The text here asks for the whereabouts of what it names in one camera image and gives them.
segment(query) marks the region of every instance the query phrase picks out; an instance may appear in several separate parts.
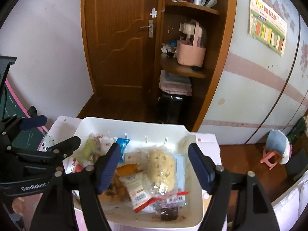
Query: wooden shelf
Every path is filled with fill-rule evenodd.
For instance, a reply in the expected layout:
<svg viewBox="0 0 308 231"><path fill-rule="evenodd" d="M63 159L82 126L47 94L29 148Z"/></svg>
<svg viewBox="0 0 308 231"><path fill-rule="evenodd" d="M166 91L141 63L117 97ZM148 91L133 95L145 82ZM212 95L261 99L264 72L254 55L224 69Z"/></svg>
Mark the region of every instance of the wooden shelf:
<svg viewBox="0 0 308 231"><path fill-rule="evenodd" d="M215 9L212 9L212 8L207 8L207 7L200 6L200 5L195 5L195 4L190 3L190 2L169 2L169 3L166 4L166 6L189 7L189 8L203 10L203 11L215 14L215 15L219 15L218 10L215 10Z"/></svg>
<svg viewBox="0 0 308 231"><path fill-rule="evenodd" d="M178 64L176 58L171 58L167 56L167 54L161 54L161 66L163 70L172 73L172 74L179 74L189 77L196 77L196 78L206 78L205 69L202 71L194 71L191 69L190 66L183 66Z"/></svg>

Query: wooden door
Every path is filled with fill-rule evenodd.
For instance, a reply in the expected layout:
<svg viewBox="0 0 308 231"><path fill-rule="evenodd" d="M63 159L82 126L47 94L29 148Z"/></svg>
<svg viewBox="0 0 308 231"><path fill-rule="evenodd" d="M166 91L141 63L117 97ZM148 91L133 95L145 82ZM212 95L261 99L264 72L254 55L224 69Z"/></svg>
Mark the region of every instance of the wooden door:
<svg viewBox="0 0 308 231"><path fill-rule="evenodd" d="M149 97L156 33L156 18L150 13L157 9L157 3L84 0L92 84L99 98L140 101ZM153 38L149 38L148 28L140 28L148 26L149 20L154 22Z"/></svg>

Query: basket handle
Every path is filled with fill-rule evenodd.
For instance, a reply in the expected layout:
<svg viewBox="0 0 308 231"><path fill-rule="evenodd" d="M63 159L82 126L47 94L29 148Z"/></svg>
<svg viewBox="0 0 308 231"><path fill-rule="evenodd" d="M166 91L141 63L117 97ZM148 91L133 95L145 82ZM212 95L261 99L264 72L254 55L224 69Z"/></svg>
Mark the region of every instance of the basket handle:
<svg viewBox="0 0 308 231"><path fill-rule="evenodd" d="M195 34L194 34L194 38L193 38L193 47L194 48L197 48L197 42L198 42L198 37L199 37L199 29L200 29L200 27L199 27L199 23L198 22L196 22L196 29L195 29Z"/></svg>

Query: poster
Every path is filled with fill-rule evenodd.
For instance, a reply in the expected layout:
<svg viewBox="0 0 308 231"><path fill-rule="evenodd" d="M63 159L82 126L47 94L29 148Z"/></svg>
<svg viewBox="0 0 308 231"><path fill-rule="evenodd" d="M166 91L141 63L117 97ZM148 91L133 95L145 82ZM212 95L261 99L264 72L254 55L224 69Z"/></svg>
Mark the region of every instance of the poster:
<svg viewBox="0 0 308 231"><path fill-rule="evenodd" d="M283 56L287 23L262 0L250 0L249 34Z"/></svg>

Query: door handle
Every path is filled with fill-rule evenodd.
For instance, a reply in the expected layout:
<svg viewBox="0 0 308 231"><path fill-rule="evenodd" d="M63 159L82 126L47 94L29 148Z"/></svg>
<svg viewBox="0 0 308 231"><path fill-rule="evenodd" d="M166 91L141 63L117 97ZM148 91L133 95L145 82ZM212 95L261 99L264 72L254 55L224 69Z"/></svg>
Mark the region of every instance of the door handle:
<svg viewBox="0 0 308 231"><path fill-rule="evenodd" d="M153 38L153 20L149 20L149 26L141 26L139 28L148 28L149 29L149 38Z"/></svg>

